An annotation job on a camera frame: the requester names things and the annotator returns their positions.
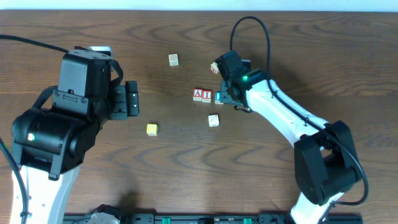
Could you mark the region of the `blue number 2 wooden block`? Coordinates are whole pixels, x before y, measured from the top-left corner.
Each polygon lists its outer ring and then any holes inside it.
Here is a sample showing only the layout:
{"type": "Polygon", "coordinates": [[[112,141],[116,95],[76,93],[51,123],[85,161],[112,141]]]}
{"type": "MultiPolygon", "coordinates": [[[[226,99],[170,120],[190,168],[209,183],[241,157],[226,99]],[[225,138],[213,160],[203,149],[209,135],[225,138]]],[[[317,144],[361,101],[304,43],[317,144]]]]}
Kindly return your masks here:
{"type": "Polygon", "coordinates": [[[221,92],[220,91],[217,91],[215,93],[215,104],[219,104],[219,105],[223,104],[223,102],[221,101],[221,92]]]}

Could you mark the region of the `red letter I wooden block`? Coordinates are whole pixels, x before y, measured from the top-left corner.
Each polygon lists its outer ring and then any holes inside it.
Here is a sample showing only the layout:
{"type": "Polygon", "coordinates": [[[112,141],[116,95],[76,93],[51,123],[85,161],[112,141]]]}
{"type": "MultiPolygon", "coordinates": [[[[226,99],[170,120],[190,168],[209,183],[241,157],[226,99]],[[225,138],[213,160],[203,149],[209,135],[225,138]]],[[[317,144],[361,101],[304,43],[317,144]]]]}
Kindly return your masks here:
{"type": "Polygon", "coordinates": [[[212,91],[211,90],[203,90],[201,101],[204,102],[204,103],[211,103],[211,101],[212,101],[212,91]]]}

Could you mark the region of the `red letter A wooden block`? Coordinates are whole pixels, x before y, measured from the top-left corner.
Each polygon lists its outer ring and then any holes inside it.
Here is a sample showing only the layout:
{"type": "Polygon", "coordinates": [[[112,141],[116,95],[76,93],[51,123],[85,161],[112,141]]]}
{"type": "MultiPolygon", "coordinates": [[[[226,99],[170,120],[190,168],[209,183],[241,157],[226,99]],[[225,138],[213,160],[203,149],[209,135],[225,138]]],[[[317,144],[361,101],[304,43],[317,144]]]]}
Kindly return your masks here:
{"type": "Polygon", "coordinates": [[[203,98],[203,90],[195,88],[193,90],[193,101],[202,101],[202,98],[203,98]]]}

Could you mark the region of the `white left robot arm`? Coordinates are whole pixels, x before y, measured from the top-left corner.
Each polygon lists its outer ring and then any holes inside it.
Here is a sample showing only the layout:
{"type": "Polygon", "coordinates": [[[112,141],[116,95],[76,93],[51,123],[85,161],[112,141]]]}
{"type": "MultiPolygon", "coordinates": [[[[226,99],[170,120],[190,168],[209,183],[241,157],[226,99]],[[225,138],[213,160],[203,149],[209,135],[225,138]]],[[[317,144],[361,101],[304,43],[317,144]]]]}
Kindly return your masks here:
{"type": "Polygon", "coordinates": [[[61,223],[85,153],[105,122],[138,114],[137,83],[124,81],[110,47],[69,50],[58,85],[13,122],[11,223],[61,223]]]}

